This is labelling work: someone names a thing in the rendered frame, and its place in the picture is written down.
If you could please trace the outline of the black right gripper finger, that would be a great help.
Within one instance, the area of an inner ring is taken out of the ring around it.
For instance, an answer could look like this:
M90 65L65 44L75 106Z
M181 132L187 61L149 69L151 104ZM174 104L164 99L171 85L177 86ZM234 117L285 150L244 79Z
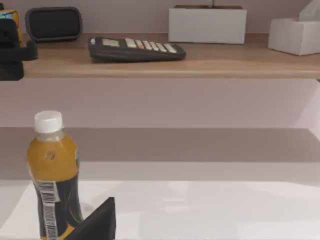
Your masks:
M115 240L115 198L106 199L69 235L68 240Z

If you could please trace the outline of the orange juice bottle white cap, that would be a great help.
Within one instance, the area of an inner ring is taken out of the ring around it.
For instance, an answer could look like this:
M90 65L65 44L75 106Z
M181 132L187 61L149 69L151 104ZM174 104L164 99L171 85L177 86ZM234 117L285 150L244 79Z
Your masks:
M63 128L57 110L34 115L35 137L26 151L26 162L37 196L40 240L65 240L84 220L78 149Z

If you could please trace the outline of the black calculator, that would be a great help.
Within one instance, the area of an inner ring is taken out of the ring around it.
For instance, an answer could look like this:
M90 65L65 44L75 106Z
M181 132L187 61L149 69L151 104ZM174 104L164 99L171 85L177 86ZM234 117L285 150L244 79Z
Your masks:
M89 55L95 62L140 63L182 61L186 51L177 44L133 38L90 37Z

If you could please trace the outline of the wooden shelf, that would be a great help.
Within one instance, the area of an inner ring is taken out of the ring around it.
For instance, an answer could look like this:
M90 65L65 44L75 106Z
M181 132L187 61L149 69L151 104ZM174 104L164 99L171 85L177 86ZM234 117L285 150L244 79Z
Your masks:
M41 43L24 63L29 78L315 79L320 54L295 56L268 48L266 33L248 33L243 45L184 43L182 61L93 63L83 34L76 41Z

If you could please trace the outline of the black stapler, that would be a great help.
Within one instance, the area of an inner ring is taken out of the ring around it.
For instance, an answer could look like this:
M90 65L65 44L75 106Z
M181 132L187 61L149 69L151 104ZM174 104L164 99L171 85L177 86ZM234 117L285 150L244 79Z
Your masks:
M37 44L29 40L21 47L13 19L0 18L0 82L19 81L24 75L24 61L38 59Z

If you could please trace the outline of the black rounded speaker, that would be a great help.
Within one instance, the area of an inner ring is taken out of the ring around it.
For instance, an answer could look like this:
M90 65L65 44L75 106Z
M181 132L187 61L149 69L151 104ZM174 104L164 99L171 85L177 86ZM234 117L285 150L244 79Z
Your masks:
M75 41L83 32L82 15L76 7L35 7L24 17L29 37L37 42Z

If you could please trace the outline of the white rectangular planter box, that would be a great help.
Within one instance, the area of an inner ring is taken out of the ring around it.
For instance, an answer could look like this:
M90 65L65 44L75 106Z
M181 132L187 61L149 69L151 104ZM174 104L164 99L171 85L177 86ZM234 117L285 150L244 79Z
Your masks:
M175 5L168 10L168 40L174 43L242 45L247 12L242 6Z

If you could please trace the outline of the yellow and blue box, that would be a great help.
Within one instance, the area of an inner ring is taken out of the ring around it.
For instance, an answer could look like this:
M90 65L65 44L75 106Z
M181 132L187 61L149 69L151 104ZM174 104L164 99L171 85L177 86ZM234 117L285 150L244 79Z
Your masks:
M20 28L20 18L19 14L14 9L4 9L3 5L0 4L0 20L2 19L10 19L15 23L15 28L17 30L17 36L19 40L19 46L22 48L24 46L22 31Z

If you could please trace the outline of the white tissue box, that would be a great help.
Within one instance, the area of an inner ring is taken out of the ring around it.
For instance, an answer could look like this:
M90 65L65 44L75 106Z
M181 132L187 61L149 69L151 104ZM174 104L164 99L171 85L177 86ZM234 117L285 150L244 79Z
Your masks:
M268 48L295 56L320 54L320 0L311 0L296 18L273 19Z

